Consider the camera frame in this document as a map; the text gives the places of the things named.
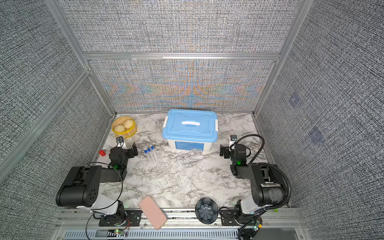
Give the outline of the white plastic storage box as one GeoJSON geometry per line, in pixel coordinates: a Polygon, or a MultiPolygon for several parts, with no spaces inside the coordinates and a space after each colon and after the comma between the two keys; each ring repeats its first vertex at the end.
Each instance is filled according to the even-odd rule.
{"type": "Polygon", "coordinates": [[[217,115],[188,117],[177,114],[166,117],[163,138],[175,150],[207,153],[218,140],[217,115]]]}

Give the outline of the blue plastic box lid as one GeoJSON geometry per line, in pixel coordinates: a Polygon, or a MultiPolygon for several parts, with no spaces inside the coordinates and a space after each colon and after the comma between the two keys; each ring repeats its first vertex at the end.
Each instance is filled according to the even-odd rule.
{"type": "Polygon", "coordinates": [[[214,143],[218,139],[218,116],[211,111],[169,110],[162,136],[174,141],[214,143]]]}

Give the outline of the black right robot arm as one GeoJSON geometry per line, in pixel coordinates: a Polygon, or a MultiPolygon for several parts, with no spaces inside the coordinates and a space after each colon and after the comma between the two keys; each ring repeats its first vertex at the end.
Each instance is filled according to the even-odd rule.
{"type": "Polygon", "coordinates": [[[257,163],[259,156],[265,146],[265,139],[258,134],[249,134],[238,138],[230,136],[229,146],[220,146],[220,156],[230,159],[232,175],[237,179],[249,180],[251,184],[251,195],[239,200],[234,209],[235,220],[241,224],[250,224],[266,213],[268,210],[276,210],[290,201],[292,187],[286,174],[277,165],[269,163],[257,163]],[[241,141],[257,137],[261,140],[261,146],[250,161],[247,160],[252,151],[241,141]]]}

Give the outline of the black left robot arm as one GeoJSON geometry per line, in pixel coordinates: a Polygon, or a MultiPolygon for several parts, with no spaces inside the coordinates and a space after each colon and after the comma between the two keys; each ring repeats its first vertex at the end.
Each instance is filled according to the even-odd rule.
{"type": "Polygon", "coordinates": [[[94,162],[93,166],[89,163],[88,167],[72,167],[58,190],[56,204],[98,214],[95,219],[99,220],[100,227],[138,227],[142,211],[125,210],[120,200],[122,192],[113,200],[99,191],[101,183],[121,183],[122,190],[128,160],[138,154],[135,143],[129,149],[123,149],[123,145],[118,144],[110,151],[109,164],[94,162]]]}

